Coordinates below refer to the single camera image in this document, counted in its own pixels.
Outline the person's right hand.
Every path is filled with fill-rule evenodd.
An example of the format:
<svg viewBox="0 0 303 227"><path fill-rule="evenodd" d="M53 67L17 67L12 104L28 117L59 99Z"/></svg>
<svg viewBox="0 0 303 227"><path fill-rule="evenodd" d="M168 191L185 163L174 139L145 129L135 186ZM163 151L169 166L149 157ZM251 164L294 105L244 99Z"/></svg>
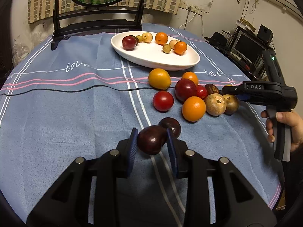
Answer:
<svg viewBox="0 0 303 227"><path fill-rule="evenodd" d="M268 141L274 142L275 135L273 131L273 123L269 119L266 110L261 112L262 118L267 118L266 120L266 131L268 133ZM292 143L291 143L291 152L294 152L302 145L303 140L303 125L302 118L295 111L291 112L277 112L276 119L282 124L287 124L292 128Z"/></svg>

